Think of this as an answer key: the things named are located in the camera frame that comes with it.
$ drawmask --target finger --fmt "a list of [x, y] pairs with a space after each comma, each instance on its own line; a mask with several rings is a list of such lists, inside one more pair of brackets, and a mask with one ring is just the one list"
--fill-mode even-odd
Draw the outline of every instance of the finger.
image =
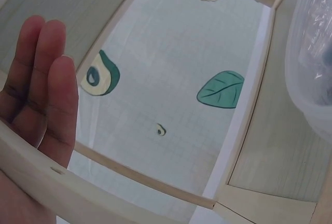
[[16, 53], [7, 81], [0, 92], [0, 117], [11, 123], [21, 110], [29, 90], [36, 46], [45, 21], [41, 16], [28, 18], [20, 31]]
[[74, 62], [60, 57], [48, 75], [47, 128], [39, 150], [67, 167], [76, 137], [78, 89]]
[[26, 105], [12, 122], [16, 132], [37, 147], [46, 128], [47, 77], [51, 64], [64, 53], [65, 26], [62, 22], [47, 22], [39, 35], [34, 67]]

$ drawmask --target grid pattern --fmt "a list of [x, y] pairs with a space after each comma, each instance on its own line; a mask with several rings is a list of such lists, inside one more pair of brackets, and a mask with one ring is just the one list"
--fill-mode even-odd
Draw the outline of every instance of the grid pattern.
[[[253, 0], [135, 0], [103, 45], [120, 70], [103, 97], [79, 90], [77, 139], [168, 184], [202, 194], [233, 109], [199, 103], [221, 71], [245, 77], [262, 6]], [[167, 133], [157, 135], [157, 123]], [[70, 170], [140, 207], [188, 223], [195, 206], [74, 153]]]

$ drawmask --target small avocado print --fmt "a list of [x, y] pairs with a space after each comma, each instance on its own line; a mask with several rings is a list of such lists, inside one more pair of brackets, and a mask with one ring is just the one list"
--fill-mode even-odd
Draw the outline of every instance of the small avocado print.
[[165, 134], [166, 134], [166, 129], [164, 127], [162, 127], [161, 124], [158, 124], [158, 123], [157, 123], [157, 134], [159, 136], [165, 136]]

